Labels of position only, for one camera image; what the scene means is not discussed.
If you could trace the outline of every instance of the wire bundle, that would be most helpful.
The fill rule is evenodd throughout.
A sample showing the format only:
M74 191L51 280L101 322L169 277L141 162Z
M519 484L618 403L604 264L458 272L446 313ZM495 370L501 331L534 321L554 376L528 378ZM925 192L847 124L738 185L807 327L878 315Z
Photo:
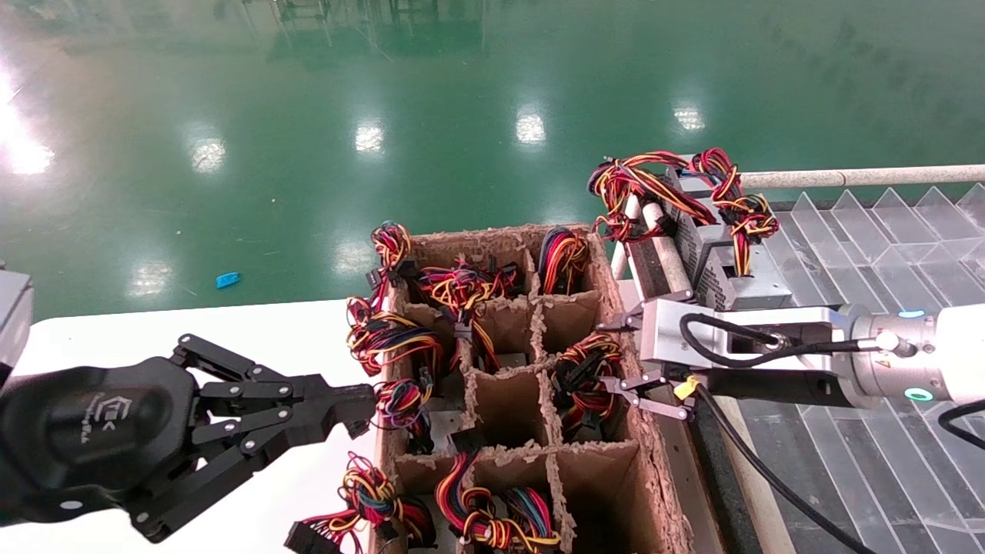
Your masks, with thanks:
M616 397L599 378L617 375L622 358L622 349L612 337L593 333L565 350L548 369L566 440L582 426L597 428L612 415Z
M712 189L712 204L731 228L736 274L749 275L750 245L776 233L779 222L770 212L765 198L743 193L738 167L720 148L705 150L689 161L664 151L648 152L625 160L607 158L588 179L588 191L601 197L606 206L606 215L595 221L596 230L602 225L607 228L603 238L639 242L664 235L660 226L642 234L633 231L635 221L624 213L625 202L631 194L670 204L690 215L698 225L715 224L714 214L707 207L677 189L665 176L641 167L646 164L659 164L688 172L708 183Z
M519 294L523 274L517 264L509 263L490 273L470 265L460 255L450 269L423 268L420 283L421 291L430 297L433 304L442 308L456 327L471 328L472 343L476 354L484 362L484 368L489 373L497 372L500 364L493 340L479 325L478 318L482 317L485 301L499 297L514 298ZM461 353L456 346L452 368L457 368L460 362Z
M349 452L339 496L346 501L345 510L300 523L338 546L349 536L356 545L356 554L363 552L356 535L363 520L372 527L380 527L392 519L399 521L407 529L409 548L427 548L436 540L434 521L427 507L417 499L398 496L386 474L354 452Z
M383 369L383 355L393 363L416 353L425 357L425 366L437 368L443 355L438 335L396 313L377 312L366 299L348 299L349 336L346 340L353 358L358 360L370 377Z
M379 269L375 270L378 282L373 280L374 287L369 303L375 312L383 309L383 299L389 286L397 281L397 271L400 264L411 252L411 235L407 228L392 221L383 222L369 235L376 253L379 254Z
M513 298L519 293L523 275L516 263L486 272L459 255L454 267L425 267L421 270L421 290L439 306L447 307L455 320L469 324L479 306L498 297Z
M474 454L456 455L451 473L434 488L438 509L460 540L502 551L523 548L532 554L541 553L542 547L560 544L560 536L551 528L547 503L533 489L513 489L504 494L504 501L517 519L496 517L489 489L463 489L462 480L475 459Z
M566 227L544 235L537 273L541 294L571 294L588 264L588 242Z
M743 193L739 168L721 148L705 150L694 156L691 167L714 179L711 200L718 208L722 221L732 228L736 275L749 275L750 245L759 244L776 233L780 222L769 210L769 202L763 196Z
M430 377L421 376L421 384L411 379L381 382L376 386L377 427L392 431L405 429L411 435L411 453L430 453L430 420L424 406L430 400L433 385Z
M642 234L633 232L635 221L624 212L625 202L630 194L663 200L695 218L700 225L715 223L715 216L708 208L677 189L666 177L640 167L645 164L660 164L678 169L689 167L685 159L664 151L647 152L625 160L607 158L588 178L588 191L601 197L606 205L606 215L595 220L596 230L603 224L607 228L604 239L640 242L664 235L659 226Z

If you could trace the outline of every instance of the metal rail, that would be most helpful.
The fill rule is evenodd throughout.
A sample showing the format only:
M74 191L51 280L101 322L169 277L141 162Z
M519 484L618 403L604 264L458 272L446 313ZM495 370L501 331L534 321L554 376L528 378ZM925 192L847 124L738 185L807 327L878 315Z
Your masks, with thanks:
M746 188L809 188L894 184L938 184L985 180L985 165L742 173Z

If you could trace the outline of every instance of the black connector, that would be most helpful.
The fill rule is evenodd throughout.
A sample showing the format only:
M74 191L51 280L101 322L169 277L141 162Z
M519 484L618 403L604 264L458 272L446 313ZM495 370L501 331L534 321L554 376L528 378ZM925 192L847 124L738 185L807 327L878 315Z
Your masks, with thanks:
M581 414L581 426L592 431L597 431L602 425L602 414L595 410L585 410Z
M674 237L677 235L677 221L671 216L663 215L657 218L657 227L664 237Z
M369 283L369 288L376 290L377 287L383 284L383 277L379 274L379 269L373 269L372 271L366 273L366 282Z
M411 435L411 438L407 441L407 453L412 455L427 455L434 451L434 440L430 437L430 434L423 437L415 437Z
M302 521L295 521L284 546L297 554L342 554L339 545L318 534Z
M349 432L349 438L355 440L369 431L369 422L366 420L347 421L345 427L346 431Z
M483 432L475 427L466 429L465 431L459 431L458 433L452 433L450 439L451 445L455 448L456 452L469 455L479 453L479 450L482 450L486 445L486 438L483 437Z
M384 521L376 526L376 538L379 539L379 545L382 549L384 546L400 538L400 532L397 531L397 527L393 525L392 521Z
M418 262L413 259L405 259L400 262L397 266L397 274L404 279L417 279L421 276L421 270L418 269Z

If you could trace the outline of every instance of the green floor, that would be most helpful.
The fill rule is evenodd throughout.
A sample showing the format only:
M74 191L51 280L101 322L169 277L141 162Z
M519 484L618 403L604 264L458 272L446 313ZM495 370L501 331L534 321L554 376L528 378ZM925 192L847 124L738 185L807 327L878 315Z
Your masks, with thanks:
M272 8L0 5L0 258L38 318L362 292L381 221L590 221L606 154L982 161L971 0Z

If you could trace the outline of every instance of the black cable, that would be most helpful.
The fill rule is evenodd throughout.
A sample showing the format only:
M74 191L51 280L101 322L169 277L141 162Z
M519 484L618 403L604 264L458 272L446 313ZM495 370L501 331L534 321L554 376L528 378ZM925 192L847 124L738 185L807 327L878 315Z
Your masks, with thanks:
M980 412L982 410L985 410L985 399L976 400L974 402L964 404L962 406L951 408L950 410L941 414L941 417L937 418L937 422L941 424L941 427L943 427L944 430L947 431L948 433L951 433L955 437L958 437L963 441L966 441L972 445L979 447L980 449L985 450L985 441L982 441L975 435L968 433L967 431L961 429L960 427L952 423L952 421L954 421L959 417L971 415L975 412Z
M781 481L775 473L766 467L766 464L762 463L762 460L759 459L752 449L749 448L746 441L739 436L739 432L736 431L736 428L732 426L732 422L730 422L725 416L725 413L722 411L721 406L718 405L715 397L711 395L711 392L709 392L703 384L699 384L697 386L697 394L702 400L708 403L708 407L711 409L711 414L715 416L715 420L718 421L718 425L720 425L725 431L725 434L729 436L729 439L735 444L736 448L739 449L742 456L750 463L753 469L755 469L756 472L758 472L759 475L761 475L762 478L769 483L769 486L773 487L773 490L780 493L780 496L787 499L787 502L794 505L794 508L800 510L802 514L810 518L814 523L817 523L820 528L827 531L828 534L837 539L841 544L847 546L852 552L855 552L856 554L876 554L876 551L870 549L865 544L862 544L859 539L841 530L841 528L832 523L830 519L825 518L820 512L812 508L810 504L798 496L797 493Z
M694 333L690 331L691 323L703 323L709 327L716 327L725 332L744 336L763 344L776 344L776 337L742 325L731 323L729 321L722 321L721 319L712 317L711 315L706 315L704 313L685 313L681 317L681 337L684 338L685 342L687 342L688 345L694 349L694 352L697 352L709 362L718 364L719 366L725 368L753 368L760 364L765 364L766 362L779 360L780 358L804 356L806 354L833 354L835 352L859 351L857 340L843 340L838 342L818 342L815 344L788 346L787 348L781 348L780 350L776 350L774 352L761 354L755 358L749 358L748 360L736 360L734 358L729 358L728 356L715 354L714 352L708 350L699 340L697 340Z

